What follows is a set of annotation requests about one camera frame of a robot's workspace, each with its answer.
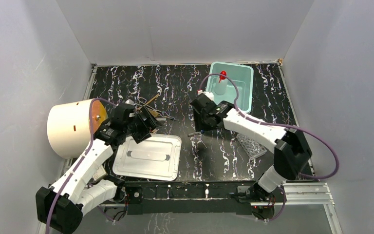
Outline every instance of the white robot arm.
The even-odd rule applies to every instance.
[[[246,192],[248,198],[265,200],[278,186],[298,178],[312,156],[303,132],[251,122],[233,104],[222,101],[216,105],[212,97],[211,93],[204,92],[191,102],[197,132],[223,127],[257,141],[274,154],[274,165]]]
[[[161,125],[145,108],[143,116],[133,105],[119,104],[112,118],[105,120],[94,133],[94,140],[86,153],[75,161],[72,167],[49,188],[41,187],[36,194],[38,220],[46,223],[53,202],[52,228],[64,234],[73,233],[82,217],[90,210],[111,198],[123,198],[121,186],[124,181],[108,177],[93,187],[84,190],[97,169],[111,157],[118,146],[132,136],[139,143],[151,136],[150,132]]]

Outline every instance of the bottle cap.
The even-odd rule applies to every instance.
[[[227,76],[227,73],[225,71],[220,72],[220,74]],[[220,76],[219,83],[222,82],[222,80],[224,80],[224,79],[225,79],[225,77]]]

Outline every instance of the gray wall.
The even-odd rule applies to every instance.
[[[328,181],[342,229],[374,233],[374,1],[315,1],[283,63],[301,126],[340,154]],[[314,150],[314,168],[330,172],[329,153]]]
[[[91,63],[283,58],[313,0],[57,0]]]
[[[0,0],[0,233],[36,233],[35,193],[62,160],[46,119],[80,100],[90,63],[55,0]]]

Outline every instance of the plastic bottle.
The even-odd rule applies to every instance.
[[[220,74],[227,76],[225,71],[220,72]],[[227,83],[228,80],[225,77],[220,76],[219,82],[216,83],[216,87],[214,87],[214,92],[217,95],[223,95],[225,93]]]

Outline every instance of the black table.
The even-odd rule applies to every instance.
[[[254,69],[253,99],[250,114],[266,122],[296,124],[279,66],[247,64]],[[119,103],[139,97],[159,97],[150,105],[166,111],[177,120],[168,120],[158,134],[176,135],[182,139],[176,182],[243,181],[259,178],[273,164],[273,155],[249,160],[236,140],[236,133],[215,130],[202,136],[187,137],[194,132],[193,110],[189,103],[197,97],[201,80],[209,74],[210,65],[155,65],[98,67],[90,98],[105,98]],[[105,167],[112,172],[114,157]],[[303,171],[311,174],[309,167]],[[126,181],[151,181],[122,177]]]

